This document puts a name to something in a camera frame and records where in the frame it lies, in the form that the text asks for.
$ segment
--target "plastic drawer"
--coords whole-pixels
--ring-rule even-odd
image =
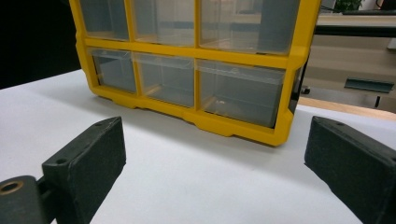
[[[288,54],[300,0],[203,0],[200,46]]]
[[[284,70],[199,60],[201,107],[210,113],[273,127]]]
[[[129,40],[123,0],[80,0],[87,36]]]
[[[131,52],[110,49],[89,49],[99,83],[102,86],[136,92]]]
[[[70,0],[90,90],[222,136],[289,137],[320,0]]]
[[[135,40],[172,46],[194,44],[194,0],[134,0]]]
[[[135,53],[143,95],[176,105],[193,106],[193,59]]]

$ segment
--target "white table surface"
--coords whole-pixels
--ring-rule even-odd
[[[127,164],[92,223],[361,223],[304,166],[314,115],[396,148],[396,122],[297,107],[271,148],[95,96],[81,70],[0,91],[0,180],[41,163],[95,122],[121,116]]]

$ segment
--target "yellow plastic frame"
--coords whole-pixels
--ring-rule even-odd
[[[259,55],[221,51],[215,49],[201,49],[199,46],[200,36],[200,13],[201,1],[195,0],[194,35],[195,42],[191,48],[174,47],[150,43],[134,42],[134,27],[132,19],[132,2],[134,0],[124,0],[126,19],[129,32],[129,41],[121,42],[88,37],[84,27],[82,12],[79,0],[70,0],[74,22],[77,33],[77,52],[82,70],[85,72],[88,85],[91,91],[97,95],[111,99],[114,103],[131,108],[148,108],[168,115],[182,118],[194,123],[199,129],[217,133],[223,136],[238,135],[262,142],[271,146],[278,146],[285,143],[289,137],[290,126],[293,120],[293,113],[289,110],[290,95],[293,88],[293,81],[296,71],[301,68],[309,54],[314,29],[318,18],[320,0],[300,0],[300,7],[294,29],[294,35],[290,47],[289,55]],[[95,72],[95,65],[92,56],[88,54],[87,48],[121,49],[129,51],[140,51],[169,55],[176,52],[175,56],[191,57],[194,59],[208,59],[225,63],[239,63],[246,65],[261,65],[286,70],[281,92],[278,112],[276,115],[275,128],[262,127],[260,125],[247,123],[244,121],[229,119],[222,116],[206,113],[200,107],[200,74],[195,69],[194,72],[194,107],[187,108],[179,105],[172,105],[166,102],[150,99],[142,95],[139,75],[137,74],[137,64],[134,63],[136,93],[119,91],[106,86],[100,86]]]

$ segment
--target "dark background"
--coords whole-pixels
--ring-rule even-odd
[[[1,11],[0,89],[80,68],[76,28],[63,0],[6,1]]]

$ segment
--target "yellow storage organizer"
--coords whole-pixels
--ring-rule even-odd
[[[320,0],[70,0],[91,91],[224,136],[287,141]]]

